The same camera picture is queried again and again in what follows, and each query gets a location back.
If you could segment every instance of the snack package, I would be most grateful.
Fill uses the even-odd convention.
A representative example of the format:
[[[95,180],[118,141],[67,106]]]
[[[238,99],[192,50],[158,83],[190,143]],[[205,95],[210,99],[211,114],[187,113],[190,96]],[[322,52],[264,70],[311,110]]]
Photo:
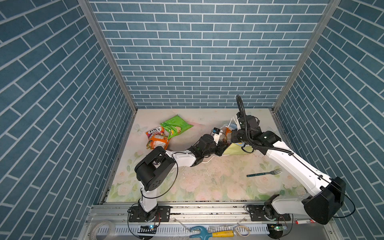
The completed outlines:
[[[167,136],[162,136],[160,134],[153,134],[150,136],[147,143],[147,149],[155,149],[155,147],[162,146],[164,150],[167,149],[169,140]]]
[[[148,132],[146,132],[145,134],[147,134],[147,137],[148,139],[152,136],[152,135],[164,135],[164,128],[163,127],[157,127],[157,128],[154,128],[152,130],[149,130]]]
[[[160,126],[164,127],[165,130],[169,132],[168,139],[171,139],[174,136],[177,136],[183,133],[185,130],[193,127],[186,123],[181,117],[178,115],[173,118],[168,119],[167,121],[160,124]]]

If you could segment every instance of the blue brick wall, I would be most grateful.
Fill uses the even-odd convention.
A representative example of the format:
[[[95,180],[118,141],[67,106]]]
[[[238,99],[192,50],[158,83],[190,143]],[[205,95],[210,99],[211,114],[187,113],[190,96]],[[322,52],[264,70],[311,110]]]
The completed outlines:
[[[384,233],[383,12],[342,0],[278,110],[295,151],[347,182],[357,211],[335,221],[351,240]],[[352,209],[346,199],[338,215]]]
[[[91,0],[139,108],[270,108],[328,0]]]
[[[132,114],[76,0],[0,1],[0,239],[78,237]]]

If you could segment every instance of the green snack bag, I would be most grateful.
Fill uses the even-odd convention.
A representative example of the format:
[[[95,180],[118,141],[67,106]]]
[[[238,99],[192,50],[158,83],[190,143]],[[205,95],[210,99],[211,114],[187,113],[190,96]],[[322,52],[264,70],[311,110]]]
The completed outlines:
[[[190,129],[193,127],[192,125],[189,125],[186,123],[181,117],[178,115],[174,116],[173,118],[168,119],[167,121],[160,124],[165,130],[169,132],[168,139],[177,136],[181,133],[183,133],[185,130]]]

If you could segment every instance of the black-handled fork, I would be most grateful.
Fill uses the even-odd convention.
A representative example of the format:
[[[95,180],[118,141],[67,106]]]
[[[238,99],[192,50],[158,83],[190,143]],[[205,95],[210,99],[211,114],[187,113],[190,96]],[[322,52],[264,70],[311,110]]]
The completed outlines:
[[[261,173],[249,174],[249,175],[247,175],[247,177],[261,176],[261,175],[267,175],[267,174],[276,175],[276,174],[279,174],[282,172],[283,172],[283,170],[281,168],[279,168],[279,169],[276,169],[276,170],[273,170],[270,172],[261,172]]]

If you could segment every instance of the floral tablecloth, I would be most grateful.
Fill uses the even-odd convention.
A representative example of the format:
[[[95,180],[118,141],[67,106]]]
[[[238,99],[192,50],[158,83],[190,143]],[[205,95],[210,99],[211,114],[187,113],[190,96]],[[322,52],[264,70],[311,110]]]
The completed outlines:
[[[134,168],[150,150],[146,149],[146,131],[178,114],[193,127],[170,140],[168,150],[182,151],[193,145],[213,127],[228,124],[237,109],[140,109],[135,118],[107,202],[136,202],[140,198],[139,183]],[[268,109],[248,109],[248,114],[260,119],[263,131],[278,134]],[[158,201],[265,200],[271,195],[302,195],[304,187],[286,170],[278,175],[246,177],[247,174],[269,172],[281,168],[259,151],[235,156],[214,156],[195,167],[180,167],[172,189]],[[157,188],[165,192],[176,176],[172,169]]]

